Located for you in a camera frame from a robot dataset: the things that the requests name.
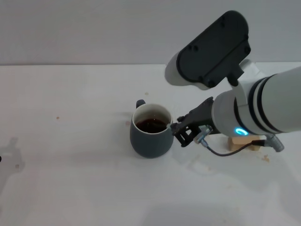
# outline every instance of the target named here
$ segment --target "blue led light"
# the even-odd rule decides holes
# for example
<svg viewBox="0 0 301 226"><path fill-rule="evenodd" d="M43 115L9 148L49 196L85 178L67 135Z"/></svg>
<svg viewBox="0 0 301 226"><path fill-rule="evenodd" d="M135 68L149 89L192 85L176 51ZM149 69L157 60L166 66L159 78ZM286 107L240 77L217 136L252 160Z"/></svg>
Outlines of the blue led light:
<svg viewBox="0 0 301 226"><path fill-rule="evenodd" d="M249 134L247 131L245 131L245 130L242 129L242 128L236 128L236 129L235 129L235 132L236 132L238 135L242 135L242 136L246 136L246 135Z"/></svg>

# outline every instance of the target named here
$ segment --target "dark liquid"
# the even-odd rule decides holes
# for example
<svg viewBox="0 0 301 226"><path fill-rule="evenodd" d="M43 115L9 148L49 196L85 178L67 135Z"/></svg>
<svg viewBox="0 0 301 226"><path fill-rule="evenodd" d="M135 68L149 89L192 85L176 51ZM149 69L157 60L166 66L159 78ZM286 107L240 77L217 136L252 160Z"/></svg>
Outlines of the dark liquid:
<svg viewBox="0 0 301 226"><path fill-rule="evenodd" d="M146 119L136 124L138 129L147 133L159 133L166 129L166 123L158 119Z"/></svg>

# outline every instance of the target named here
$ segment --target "mug rim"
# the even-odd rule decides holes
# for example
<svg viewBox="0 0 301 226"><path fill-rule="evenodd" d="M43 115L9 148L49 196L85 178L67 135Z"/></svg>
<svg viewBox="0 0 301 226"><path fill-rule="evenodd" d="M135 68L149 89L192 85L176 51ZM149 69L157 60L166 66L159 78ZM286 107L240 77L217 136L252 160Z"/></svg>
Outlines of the mug rim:
<svg viewBox="0 0 301 226"><path fill-rule="evenodd" d="M165 130L163 130L163 131L161 131L161 132L159 132L159 133L148 133L148 132L142 131L141 129L139 129L139 128L136 126L136 124L135 124L135 122L134 122L134 115L136 114L136 112L137 112L137 110L138 110L139 108L145 107L145 106L147 106L147 105L156 105L156 106L160 106L160 107L164 108L164 109L169 113L169 115L170 115L170 122L169 122L168 124L173 123L173 117L171 116L170 111L169 111L166 107L164 107L164 106L162 106L162 105L159 105L159 104L145 103L145 104L140 105L139 107L137 107L136 110L135 110L135 112L134 112L134 114L132 115L132 122L133 122L133 125L135 126L135 128L136 128L137 130L139 130L140 132L145 133L145 134L149 134L149 135L157 135L157 134L160 134L160 133L164 133L166 130L168 130L168 128L166 128Z"/></svg>

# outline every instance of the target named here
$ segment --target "white table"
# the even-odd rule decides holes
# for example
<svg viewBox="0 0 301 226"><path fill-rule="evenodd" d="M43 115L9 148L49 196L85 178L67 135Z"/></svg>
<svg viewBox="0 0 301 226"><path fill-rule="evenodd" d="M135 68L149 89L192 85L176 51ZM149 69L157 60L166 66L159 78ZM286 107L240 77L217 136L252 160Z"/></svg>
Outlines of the white table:
<svg viewBox="0 0 301 226"><path fill-rule="evenodd" d="M268 75L300 65L258 64ZM177 140L158 159L133 151L127 121L136 100L177 117L230 89L170 86L164 69L1 66L0 225L301 225L300 132L279 136L281 153L222 158ZM208 142L226 151L225 136Z"/></svg>

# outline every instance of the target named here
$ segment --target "black cable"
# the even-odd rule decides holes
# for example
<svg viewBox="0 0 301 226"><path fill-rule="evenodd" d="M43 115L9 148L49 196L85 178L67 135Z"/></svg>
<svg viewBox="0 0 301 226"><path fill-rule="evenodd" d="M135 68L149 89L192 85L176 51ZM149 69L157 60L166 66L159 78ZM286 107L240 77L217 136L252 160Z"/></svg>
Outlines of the black cable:
<svg viewBox="0 0 301 226"><path fill-rule="evenodd" d="M265 140L253 140L251 143L246 144L246 145L242 146L241 148L237 149L236 151L233 151L233 152L230 152L230 153L227 153L227 154L217 153L216 151L211 149L211 147L209 147L209 146L207 146L207 149L210 152L212 152L213 154L216 154L216 155L221 156L221 157L225 157L225 156L230 156L230 155L236 154L236 153L240 152L241 150L243 150L246 147L251 146L251 145L264 146L265 145Z"/></svg>

